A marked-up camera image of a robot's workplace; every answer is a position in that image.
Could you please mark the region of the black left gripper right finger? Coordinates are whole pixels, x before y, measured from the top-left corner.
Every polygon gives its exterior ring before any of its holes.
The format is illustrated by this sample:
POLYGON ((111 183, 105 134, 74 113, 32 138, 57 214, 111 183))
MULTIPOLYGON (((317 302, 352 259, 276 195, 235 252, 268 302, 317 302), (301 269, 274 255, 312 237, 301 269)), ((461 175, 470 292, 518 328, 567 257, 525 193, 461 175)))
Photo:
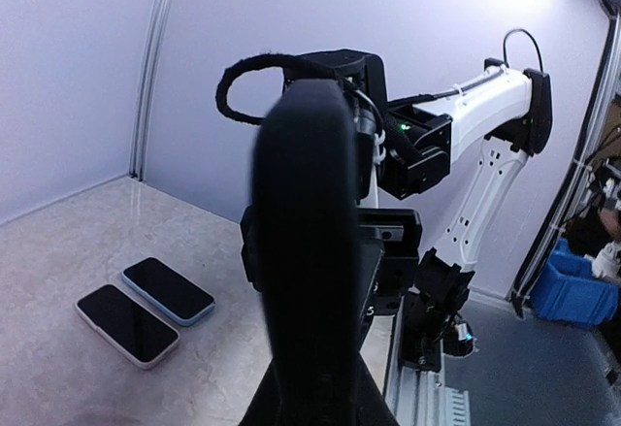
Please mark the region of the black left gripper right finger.
POLYGON ((361 355, 357 362, 356 424, 358 426, 398 426, 361 355))

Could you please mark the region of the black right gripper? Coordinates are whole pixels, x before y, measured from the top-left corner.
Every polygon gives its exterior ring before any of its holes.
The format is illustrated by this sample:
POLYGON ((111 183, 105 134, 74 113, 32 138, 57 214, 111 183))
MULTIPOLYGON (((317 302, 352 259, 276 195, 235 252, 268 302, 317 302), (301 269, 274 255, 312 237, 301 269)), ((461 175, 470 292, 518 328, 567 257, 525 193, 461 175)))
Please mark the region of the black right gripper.
POLYGON ((249 206, 247 280, 270 319, 364 319, 396 312, 414 283, 422 224, 407 209, 249 206))

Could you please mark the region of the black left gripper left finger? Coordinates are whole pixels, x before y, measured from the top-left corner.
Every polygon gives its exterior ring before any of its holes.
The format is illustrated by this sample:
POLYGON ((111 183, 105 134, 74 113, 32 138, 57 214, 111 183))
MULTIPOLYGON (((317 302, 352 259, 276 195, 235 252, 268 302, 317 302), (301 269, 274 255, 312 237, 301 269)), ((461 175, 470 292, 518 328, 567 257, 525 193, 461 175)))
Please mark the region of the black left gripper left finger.
POLYGON ((240 426, 277 426, 280 422, 280 394, 273 363, 261 379, 240 426))

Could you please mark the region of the black phone case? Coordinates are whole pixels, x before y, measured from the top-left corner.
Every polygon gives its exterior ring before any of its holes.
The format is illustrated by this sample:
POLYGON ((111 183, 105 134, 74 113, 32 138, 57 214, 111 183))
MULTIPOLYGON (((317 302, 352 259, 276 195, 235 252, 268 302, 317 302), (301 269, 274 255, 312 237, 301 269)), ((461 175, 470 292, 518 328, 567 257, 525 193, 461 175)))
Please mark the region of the black phone case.
POLYGON ((333 81, 293 83, 256 138, 251 203, 282 425, 355 421, 355 130, 333 81))

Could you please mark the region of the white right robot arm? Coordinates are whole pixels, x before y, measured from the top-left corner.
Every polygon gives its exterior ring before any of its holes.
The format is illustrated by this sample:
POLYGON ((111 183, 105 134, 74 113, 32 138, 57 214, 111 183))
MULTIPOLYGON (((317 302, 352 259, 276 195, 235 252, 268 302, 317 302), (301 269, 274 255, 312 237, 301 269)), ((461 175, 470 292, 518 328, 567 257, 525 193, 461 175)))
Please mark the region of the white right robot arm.
POLYGON ((388 100, 379 56, 351 49, 259 54, 228 69, 218 105, 239 76, 283 72, 262 116, 231 112, 259 129, 251 200, 242 222, 247 280, 282 313, 393 314, 413 287, 442 315, 467 299, 483 232, 519 171, 551 131, 550 79, 488 59, 446 92, 388 100), (412 210, 382 208, 426 192, 470 152, 478 164, 441 238, 422 248, 412 210))

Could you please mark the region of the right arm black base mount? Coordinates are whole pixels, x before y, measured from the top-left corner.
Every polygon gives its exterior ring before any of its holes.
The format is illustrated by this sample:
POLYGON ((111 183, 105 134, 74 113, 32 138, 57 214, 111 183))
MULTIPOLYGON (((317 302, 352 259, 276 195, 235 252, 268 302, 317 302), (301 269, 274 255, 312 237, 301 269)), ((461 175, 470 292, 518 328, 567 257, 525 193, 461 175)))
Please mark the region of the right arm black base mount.
POLYGON ((448 265, 428 250, 404 300, 399 363, 423 372, 441 370, 441 341, 468 300, 473 271, 448 265))

